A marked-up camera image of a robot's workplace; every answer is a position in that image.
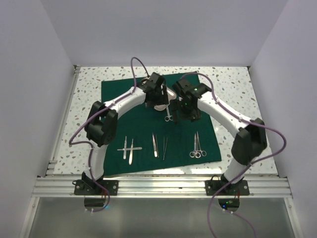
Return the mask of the steel surgical scissors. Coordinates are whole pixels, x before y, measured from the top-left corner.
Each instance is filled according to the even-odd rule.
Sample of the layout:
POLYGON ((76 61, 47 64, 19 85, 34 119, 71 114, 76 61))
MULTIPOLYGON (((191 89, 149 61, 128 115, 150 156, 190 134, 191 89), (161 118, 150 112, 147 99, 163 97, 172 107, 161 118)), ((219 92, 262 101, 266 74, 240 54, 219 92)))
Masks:
POLYGON ((200 158, 201 154, 198 152, 198 139, 197 139, 197 133, 194 135, 194 149, 190 152, 189 156, 191 158, 200 158))

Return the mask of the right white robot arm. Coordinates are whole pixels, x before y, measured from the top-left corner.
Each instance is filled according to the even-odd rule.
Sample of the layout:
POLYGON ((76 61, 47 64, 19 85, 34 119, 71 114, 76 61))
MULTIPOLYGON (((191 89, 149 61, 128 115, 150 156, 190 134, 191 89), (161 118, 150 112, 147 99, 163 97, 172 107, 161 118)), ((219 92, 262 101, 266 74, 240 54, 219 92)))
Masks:
POLYGON ((213 90, 200 83, 191 84, 183 78, 176 81, 173 90, 179 96, 170 102, 175 123, 180 119, 194 122, 202 117, 202 112, 218 121, 233 136, 231 148, 233 156, 227 170, 222 174, 220 188, 225 194, 233 194, 238 182, 244 177, 244 169, 267 148, 264 122, 239 114, 213 94, 213 90))

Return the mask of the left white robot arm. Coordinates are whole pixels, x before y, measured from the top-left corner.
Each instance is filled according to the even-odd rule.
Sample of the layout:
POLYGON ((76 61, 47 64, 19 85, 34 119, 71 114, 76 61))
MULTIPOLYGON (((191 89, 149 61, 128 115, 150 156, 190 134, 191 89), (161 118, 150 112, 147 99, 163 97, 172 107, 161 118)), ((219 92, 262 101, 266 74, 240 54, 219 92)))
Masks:
POLYGON ((166 79, 155 72, 140 82, 135 81, 133 87, 115 99, 106 103, 93 103, 87 119, 88 124, 84 127, 86 137, 92 143, 88 169, 82 175, 87 191, 93 195, 102 191, 105 154, 108 145, 116 136, 120 117, 141 104, 154 107, 167 103, 166 79))

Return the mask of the green surgical cloth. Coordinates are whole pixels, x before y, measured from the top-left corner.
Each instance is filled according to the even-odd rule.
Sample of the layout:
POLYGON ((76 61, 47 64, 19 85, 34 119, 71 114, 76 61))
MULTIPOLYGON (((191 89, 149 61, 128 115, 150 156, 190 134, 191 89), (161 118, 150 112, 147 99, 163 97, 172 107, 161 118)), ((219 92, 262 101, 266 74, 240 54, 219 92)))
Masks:
POLYGON ((153 171, 180 166, 220 162, 221 154, 216 134, 208 114, 202 113, 200 120, 191 122, 180 120, 178 124, 165 121, 166 111, 157 111, 154 108, 138 105, 126 112, 118 120, 116 136, 108 145, 104 161, 104 175, 153 171), (205 157, 191 158, 190 152, 194 149, 194 135, 199 133, 202 150, 207 152, 205 157), (158 158, 154 157, 152 133, 157 137, 158 158), (133 150, 132 164, 129 165, 129 153, 123 159, 125 136, 127 148, 142 147, 142 150, 133 150), (167 149, 163 160, 163 138, 167 137, 167 149))

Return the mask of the steel blunt tweezers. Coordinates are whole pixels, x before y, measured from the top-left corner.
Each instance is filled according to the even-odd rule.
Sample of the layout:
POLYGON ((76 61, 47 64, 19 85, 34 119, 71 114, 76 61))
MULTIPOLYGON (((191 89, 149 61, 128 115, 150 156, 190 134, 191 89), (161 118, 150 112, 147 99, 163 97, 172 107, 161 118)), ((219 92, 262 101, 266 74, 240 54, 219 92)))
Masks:
POLYGON ((153 149, 154 149, 154 157, 159 157, 159 150, 158 150, 158 144, 157 144, 157 137, 154 133, 152 133, 152 140, 153 140, 153 149))

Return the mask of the thin steel probe rod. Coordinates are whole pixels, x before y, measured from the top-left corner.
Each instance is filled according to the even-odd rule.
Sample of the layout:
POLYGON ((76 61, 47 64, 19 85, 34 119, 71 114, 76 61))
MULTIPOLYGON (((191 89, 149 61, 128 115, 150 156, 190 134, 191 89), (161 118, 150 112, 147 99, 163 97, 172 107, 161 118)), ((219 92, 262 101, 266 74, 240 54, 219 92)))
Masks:
POLYGON ((127 148, 126 151, 131 151, 131 150, 142 150, 142 147, 133 147, 133 148, 127 148))

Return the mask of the steel instrument tray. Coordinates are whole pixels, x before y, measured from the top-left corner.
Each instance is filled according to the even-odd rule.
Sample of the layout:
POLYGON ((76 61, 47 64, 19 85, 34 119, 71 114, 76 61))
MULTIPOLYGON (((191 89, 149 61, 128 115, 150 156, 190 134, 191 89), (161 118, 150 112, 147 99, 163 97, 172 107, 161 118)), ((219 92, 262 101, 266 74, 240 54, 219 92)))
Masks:
POLYGON ((166 107, 169 105, 171 100, 174 100, 177 98, 177 94, 175 93, 175 91, 173 91, 172 89, 170 89, 169 87, 166 88, 167 91, 167 95, 168 95, 168 104, 161 104, 161 105, 155 105, 154 109, 157 111, 164 111, 166 109, 166 107))

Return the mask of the steel fine-point tweezers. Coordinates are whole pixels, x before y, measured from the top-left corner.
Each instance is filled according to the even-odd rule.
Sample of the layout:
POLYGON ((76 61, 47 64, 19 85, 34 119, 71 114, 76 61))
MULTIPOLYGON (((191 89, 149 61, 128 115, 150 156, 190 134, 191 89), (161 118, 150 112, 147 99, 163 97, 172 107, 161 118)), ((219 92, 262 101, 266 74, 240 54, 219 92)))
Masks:
POLYGON ((168 138, 163 138, 163 160, 165 160, 168 138))

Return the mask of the steel scalpel handle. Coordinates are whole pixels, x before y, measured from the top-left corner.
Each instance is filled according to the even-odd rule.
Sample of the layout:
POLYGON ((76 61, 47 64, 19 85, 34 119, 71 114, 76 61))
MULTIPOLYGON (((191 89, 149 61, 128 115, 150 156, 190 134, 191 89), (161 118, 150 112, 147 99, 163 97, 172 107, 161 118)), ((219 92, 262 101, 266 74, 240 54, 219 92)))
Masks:
POLYGON ((126 159, 126 149, 127 149, 127 136, 125 136, 124 148, 123 148, 123 159, 126 159))
POLYGON ((130 153, 129 153, 129 165, 132 164, 132 160, 133 160, 133 146, 134 146, 134 139, 132 139, 131 141, 131 146, 130 146, 130 153))

